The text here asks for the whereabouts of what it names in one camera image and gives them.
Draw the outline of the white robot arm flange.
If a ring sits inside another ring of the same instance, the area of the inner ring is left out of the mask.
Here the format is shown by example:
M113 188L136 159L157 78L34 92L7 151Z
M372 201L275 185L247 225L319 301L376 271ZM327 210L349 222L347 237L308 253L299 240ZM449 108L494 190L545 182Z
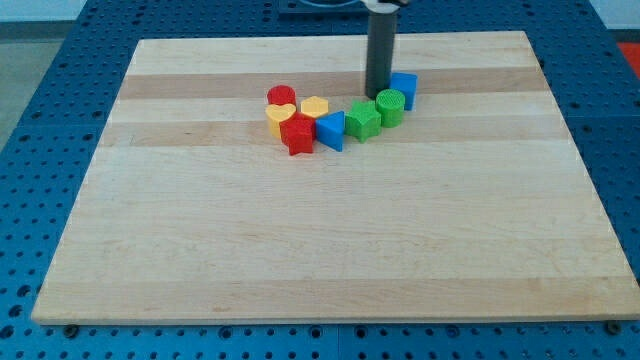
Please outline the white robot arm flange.
M400 8L407 7L411 0L361 0L361 2L371 12L391 14Z

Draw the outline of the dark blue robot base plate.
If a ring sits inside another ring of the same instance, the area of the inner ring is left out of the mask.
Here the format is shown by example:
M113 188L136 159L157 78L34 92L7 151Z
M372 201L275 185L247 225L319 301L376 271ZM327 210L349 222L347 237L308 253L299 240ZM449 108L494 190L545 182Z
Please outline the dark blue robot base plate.
M349 16L367 15L360 0L275 0L275 8L282 18L293 16Z

